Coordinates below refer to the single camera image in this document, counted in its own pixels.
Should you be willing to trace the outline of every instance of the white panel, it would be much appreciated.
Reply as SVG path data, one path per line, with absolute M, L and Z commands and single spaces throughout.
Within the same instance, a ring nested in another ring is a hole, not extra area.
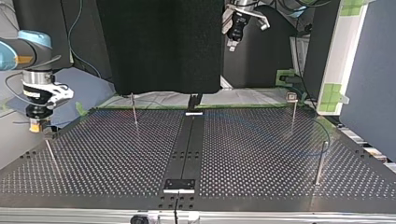
M 359 16 L 339 16 L 335 24 L 334 34 L 332 37 L 332 44 L 329 51 L 329 57 L 324 72 L 320 94 L 318 99 L 318 106 L 321 102 L 321 97 L 325 83 L 341 84 L 341 94 L 347 91 L 347 83 L 349 81 L 350 72 L 355 59 L 356 50 L 361 36 L 361 28 L 364 24 L 366 16 L 367 5 L 361 7 L 361 14 Z M 340 115 L 343 104 L 338 104 L 335 112 L 320 112 L 320 115 Z

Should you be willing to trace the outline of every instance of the metal bracket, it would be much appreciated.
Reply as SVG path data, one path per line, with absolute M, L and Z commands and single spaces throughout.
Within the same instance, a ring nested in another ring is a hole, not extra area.
M 349 97 L 347 97 L 345 95 L 341 95 L 340 103 L 343 103 L 344 105 L 348 105 L 349 104 Z
M 203 115 L 204 112 L 197 109 L 196 106 L 198 106 L 201 101 L 202 101 L 203 95 L 201 93 L 199 94 L 193 94 L 190 96 L 189 100 L 189 106 L 186 111 L 186 116 L 195 116 L 195 115 Z
M 193 194 L 194 192 L 194 179 L 167 179 L 163 187 L 163 193 Z

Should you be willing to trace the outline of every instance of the vertical pin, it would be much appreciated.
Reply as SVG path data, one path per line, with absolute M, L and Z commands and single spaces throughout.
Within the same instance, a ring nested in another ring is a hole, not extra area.
M 134 104 L 134 94 L 131 93 L 132 110 L 134 111 L 134 123 L 137 124 L 136 108 Z
M 295 120 L 295 118 L 296 118 L 296 111 L 297 111 L 297 103 L 298 103 L 298 97 L 297 97 L 297 93 L 295 93 L 295 92 L 288 92 L 287 94 L 286 94 L 286 101 L 288 102 L 288 103 L 293 103 L 294 104 L 294 109 L 293 109 L 293 123 L 294 123 L 294 120 Z
M 324 151 L 329 147 L 329 142 L 324 141 L 322 145 L 322 150 L 320 151 L 320 158 L 319 158 L 319 164 L 318 164 L 318 172 L 317 172 L 317 177 L 315 179 L 315 185 L 319 184 L 321 172 L 323 169 L 323 162 L 324 162 Z
M 53 152 L 52 152 L 52 147 L 50 146 L 50 141 L 46 140 L 46 144 L 47 144 L 47 148 L 49 149 L 50 156 L 52 157 L 53 160 L 55 160 L 55 156 L 53 155 Z

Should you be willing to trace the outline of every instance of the black fabric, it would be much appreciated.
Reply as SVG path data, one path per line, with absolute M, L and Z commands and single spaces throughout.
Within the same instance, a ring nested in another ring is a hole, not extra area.
M 235 88 L 274 87 L 276 71 L 293 67 L 290 37 L 296 29 L 275 9 L 256 7 L 271 27 L 261 31 L 252 18 L 235 52 L 224 50 L 224 77 Z
M 62 0 L 64 19 L 67 31 L 70 30 L 78 15 L 80 0 Z M 111 78 L 111 67 L 106 49 L 96 0 L 83 0 L 83 8 L 78 23 L 71 34 L 74 52 L 84 61 L 92 64 L 100 73 L 102 79 Z M 87 64 L 75 58 L 74 66 L 97 76 Z
M 305 60 L 304 81 L 309 95 L 316 99 L 319 98 L 340 3 L 341 0 L 333 0 L 330 4 L 315 9 L 312 34 Z
M 222 0 L 98 0 L 116 91 L 214 93 Z
M 62 56 L 52 68 L 72 66 L 61 0 L 14 0 L 13 3 L 21 30 L 39 31 L 51 37 L 52 55 Z

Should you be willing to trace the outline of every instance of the white cable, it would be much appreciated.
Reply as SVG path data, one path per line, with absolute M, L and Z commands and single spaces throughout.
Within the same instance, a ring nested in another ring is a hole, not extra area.
M 88 63 L 87 61 L 85 61 L 85 60 L 83 60 L 82 58 L 80 58 L 80 57 L 74 52 L 74 50 L 73 50 L 73 48 L 72 48 L 71 34 L 72 34 L 72 31 L 73 31 L 73 29 L 75 28 L 75 26 L 76 26 L 76 24 L 77 24 L 79 18 L 81 17 L 81 13 L 82 13 L 82 1 L 83 1 L 83 0 L 80 0 L 80 1 L 79 1 L 79 12 L 78 12 L 78 15 L 77 15 L 77 17 L 76 17 L 76 20 L 73 22 L 73 25 L 70 27 L 69 33 L 67 34 L 67 41 L 68 41 L 68 43 L 69 43 L 69 48 L 70 48 L 70 51 L 72 52 L 72 54 L 73 54 L 76 58 L 78 58 L 80 61 L 84 62 L 84 63 L 87 64 L 89 67 L 91 67 L 91 68 L 95 71 L 95 73 L 98 75 L 99 78 L 102 78 L 102 75 L 100 74 L 100 72 L 99 72 L 92 64 L 90 64 L 90 63 Z

